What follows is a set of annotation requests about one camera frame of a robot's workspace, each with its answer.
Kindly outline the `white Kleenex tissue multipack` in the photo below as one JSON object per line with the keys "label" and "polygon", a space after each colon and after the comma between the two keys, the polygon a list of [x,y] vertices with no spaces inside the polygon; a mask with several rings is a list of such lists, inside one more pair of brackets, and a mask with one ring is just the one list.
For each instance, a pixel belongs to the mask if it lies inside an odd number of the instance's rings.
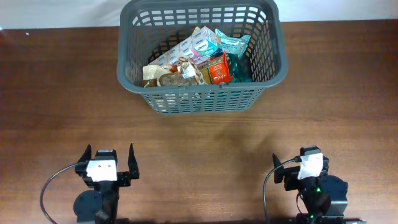
{"label": "white Kleenex tissue multipack", "polygon": [[181,58],[195,64],[206,62],[222,52],[220,38],[207,26],[196,27],[192,35],[172,47],[149,65],[177,65]]}

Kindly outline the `brown white cookie bag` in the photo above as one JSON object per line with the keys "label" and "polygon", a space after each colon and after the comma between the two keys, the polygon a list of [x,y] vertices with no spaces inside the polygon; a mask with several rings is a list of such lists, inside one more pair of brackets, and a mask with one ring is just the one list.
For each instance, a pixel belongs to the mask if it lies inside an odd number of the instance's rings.
{"label": "brown white cookie bag", "polygon": [[184,57],[180,57],[176,65],[146,65],[142,77],[144,88],[208,84],[193,60]]}

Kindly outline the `San Remo spaghetti packet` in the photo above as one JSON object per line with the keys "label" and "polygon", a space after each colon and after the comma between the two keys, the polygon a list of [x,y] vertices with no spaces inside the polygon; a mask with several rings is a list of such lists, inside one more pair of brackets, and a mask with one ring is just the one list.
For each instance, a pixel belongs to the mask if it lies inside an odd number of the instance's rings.
{"label": "San Remo spaghetti packet", "polygon": [[225,52],[197,65],[197,68],[201,71],[205,82],[209,85],[229,83],[234,78],[234,76],[230,74]]}

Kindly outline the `grey plastic shopping basket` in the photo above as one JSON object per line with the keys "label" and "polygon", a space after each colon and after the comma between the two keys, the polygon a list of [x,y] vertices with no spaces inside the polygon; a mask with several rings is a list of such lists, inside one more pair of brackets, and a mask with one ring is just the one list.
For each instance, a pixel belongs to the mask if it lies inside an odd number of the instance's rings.
{"label": "grey plastic shopping basket", "polygon": [[[146,88],[143,67],[203,26],[231,37],[250,36],[241,60],[251,81]],[[280,83],[288,69],[273,0],[130,1],[121,11],[118,81],[160,114],[246,110],[266,88]]]}

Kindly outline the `green Nescafe coffee bag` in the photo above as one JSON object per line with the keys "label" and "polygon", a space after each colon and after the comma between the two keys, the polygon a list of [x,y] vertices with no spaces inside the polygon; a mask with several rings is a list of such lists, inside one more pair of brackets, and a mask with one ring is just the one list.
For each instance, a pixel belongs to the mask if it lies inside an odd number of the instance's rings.
{"label": "green Nescafe coffee bag", "polygon": [[226,54],[226,59],[229,68],[229,74],[233,77],[231,83],[249,83],[252,78],[248,69],[245,68],[243,60],[235,54]]}

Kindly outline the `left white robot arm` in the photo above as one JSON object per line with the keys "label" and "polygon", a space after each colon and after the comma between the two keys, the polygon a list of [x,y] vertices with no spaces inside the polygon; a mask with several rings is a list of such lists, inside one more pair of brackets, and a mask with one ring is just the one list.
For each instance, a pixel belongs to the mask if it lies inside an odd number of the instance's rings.
{"label": "left white robot arm", "polygon": [[129,146],[127,166],[118,171],[118,157],[114,149],[101,149],[93,156],[88,145],[78,160],[75,173],[89,188],[73,204],[77,223],[115,223],[118,212],[119,189],[129,187],[139,178],[134,148]]}

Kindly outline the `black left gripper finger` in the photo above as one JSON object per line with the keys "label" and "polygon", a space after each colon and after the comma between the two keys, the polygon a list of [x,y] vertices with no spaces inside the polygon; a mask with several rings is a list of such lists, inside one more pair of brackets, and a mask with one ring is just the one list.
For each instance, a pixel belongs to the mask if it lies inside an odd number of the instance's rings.
{"label": "black left gripper finger", "polygon": [[130,179],[139,179],[140,173],[139,173],[139,168],[138,168],[138,164],[136,161],[136,157],[134,155],[133,143],[130,143],[130,146],[129,146],[129,155],[128,155],[127,165],[129,168]]}
{"label": "black left gripper finger", "polygon": [[82,156],[79,158],[78,163],[86,162],[89,161],[90,159],[91,159],[91,145],[89,144],[87,145]]}

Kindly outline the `light blue snack packet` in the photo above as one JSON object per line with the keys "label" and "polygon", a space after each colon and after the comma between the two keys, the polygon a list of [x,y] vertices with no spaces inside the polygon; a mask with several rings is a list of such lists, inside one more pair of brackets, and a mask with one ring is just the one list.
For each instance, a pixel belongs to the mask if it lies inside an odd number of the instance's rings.
{"label": "light blue snack packet", "polygon": [[251,39],[250,35],[244,35],[241,38],[228,37],[219,29],[215,29],[215,34],[220,38],[221,49],[228,54],[237,55],[238,58],[244,55]]}

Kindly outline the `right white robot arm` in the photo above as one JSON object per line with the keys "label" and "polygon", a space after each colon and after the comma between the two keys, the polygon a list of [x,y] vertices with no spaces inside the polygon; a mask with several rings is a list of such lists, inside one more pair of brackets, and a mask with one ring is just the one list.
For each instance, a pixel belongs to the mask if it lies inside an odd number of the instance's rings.
{"label": "right white robot arm", "polygon": [[283,183],[285,191],[297,191],[296,200],[301,200],[307,211],[299,211],[295,223],[342,223],[348,206],[348,183],[337,176],[329,175],[329,158],[318,146],[300,148],[300,155],[292,159],[300,165],[285,168],[274,154],[274,182]]}

